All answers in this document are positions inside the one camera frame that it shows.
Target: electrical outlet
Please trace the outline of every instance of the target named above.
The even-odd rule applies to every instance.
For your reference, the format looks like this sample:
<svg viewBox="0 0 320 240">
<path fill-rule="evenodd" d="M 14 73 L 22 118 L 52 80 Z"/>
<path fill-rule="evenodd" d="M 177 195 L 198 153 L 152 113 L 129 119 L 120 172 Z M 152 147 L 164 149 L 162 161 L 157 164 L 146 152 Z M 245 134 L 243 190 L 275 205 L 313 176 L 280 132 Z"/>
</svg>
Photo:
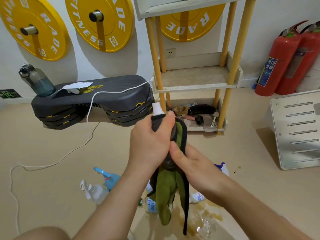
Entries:
<svg viewBox="0 0 320 240">
<path fill-rule="evenodd" d="M 164 55 L 165 55 L 165 58 L 168 59 L 168 58 L 175 58 L 176 57 L 176 48 L 173 48 L 173 49 L 166 49 L 164 51 Z"/>
</svg>

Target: blue liquid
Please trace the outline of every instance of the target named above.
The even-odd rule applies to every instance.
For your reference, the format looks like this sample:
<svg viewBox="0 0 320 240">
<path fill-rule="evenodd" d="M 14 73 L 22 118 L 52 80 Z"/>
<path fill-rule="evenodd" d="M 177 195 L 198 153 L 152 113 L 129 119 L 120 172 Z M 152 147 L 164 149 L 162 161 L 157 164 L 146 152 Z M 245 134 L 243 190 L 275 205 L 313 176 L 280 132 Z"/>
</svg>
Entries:
<svg viewBox="0 0 320 240">
<path fill-rule="evenodd" d="M 47 77 L 35 82 L 31 88 L 39 97 L 48 96 L 56 91 L 55 86 Z"/>
</svg>

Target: beige floor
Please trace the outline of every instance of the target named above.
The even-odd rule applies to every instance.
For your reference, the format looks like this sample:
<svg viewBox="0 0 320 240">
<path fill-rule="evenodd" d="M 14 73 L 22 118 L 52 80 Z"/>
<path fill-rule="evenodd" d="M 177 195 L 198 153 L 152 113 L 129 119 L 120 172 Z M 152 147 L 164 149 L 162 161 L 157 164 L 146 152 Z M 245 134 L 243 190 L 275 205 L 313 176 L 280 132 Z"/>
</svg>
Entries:
<svg viewBox="0 0 320 240">
<path fill-rule="evenodd" d="M 209 98 L 214 91 L 171 94 L 172 99 L 190 96 Z M 249 88 L 235 89 L 225 135 L 189 134 L 188 142 L 213 162 L 224 161 L 231 178 L 310 237 L 320 239 L 320 167 L 288 171 L 278 168 L 274 136 L 262 121 L 269 102 L 269 97 L 259 97 Z M 80 190 L 81 180 L 103 183 L 94 166 L 118 174 L 124 171 L 130 130 L 102 122 L 90 143 L 60 164 L 34 172 L 16 169 L 13 190 L 20 202 L 21 231 L 56 225 L 73 236 L 95 209 Z M 62 131 L 45 129 L 34 117 L 30 104 L 17 104 L 0 112 L 0 131 L 0 232 L 1 239 L 9 240 L 16 235 L 16 204 L 9 195 L 10 167 L 15 161 L 25 165 L 58 161 L 86 141 L 87 127 L 79 123 Z M 223 221 L 212 228 L 211 239 L 245 239 L 230 216 L 225 212 L 223 215 Z M 131 229 L 137 240 L 185 239 L 182 227 L 175 224 L 173 220 L 163 227 L 156 217 L 138 209 Z"/>
</svg>

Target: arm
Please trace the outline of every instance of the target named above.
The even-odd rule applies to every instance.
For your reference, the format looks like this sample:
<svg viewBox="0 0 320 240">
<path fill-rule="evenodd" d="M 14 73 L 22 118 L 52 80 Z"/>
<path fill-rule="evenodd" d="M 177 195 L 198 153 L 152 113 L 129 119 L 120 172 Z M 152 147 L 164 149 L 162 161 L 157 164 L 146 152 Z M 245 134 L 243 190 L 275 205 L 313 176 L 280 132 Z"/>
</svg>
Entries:
<svg viewBox="0 0 320 240">
<path fill-rule="evenodd" d="M 186 157 L 171 142 L 170 155 L 185 172 L 189 183 L 207 199 L 224 207 L 250 239 L 311 240 L 284 217 L 219 171 L 193 146 L 187 144 Z"/>
<path fill-rule="evenodd" d="M 142 192 L 169 151 L 174 123 L 173 112 L 166 115 L 157 132 L 151 128 L 150 116 L 136 123 L 131 131 L 130 155 L 124 173 L 74 240 L 127 238 Z"/>
</svg>

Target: slotted metal panel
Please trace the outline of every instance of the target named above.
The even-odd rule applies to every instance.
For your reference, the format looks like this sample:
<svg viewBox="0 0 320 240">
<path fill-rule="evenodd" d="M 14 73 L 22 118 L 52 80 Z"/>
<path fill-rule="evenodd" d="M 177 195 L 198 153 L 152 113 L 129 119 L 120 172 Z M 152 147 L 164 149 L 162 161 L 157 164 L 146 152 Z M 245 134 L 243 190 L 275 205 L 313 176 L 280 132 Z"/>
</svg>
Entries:
<svg viewBox="0 0 320 240">
<path fill-rule="evenodd" d="M 271 100 L 282 169 L 320 166 L 320 90 Z"/>
</svg>

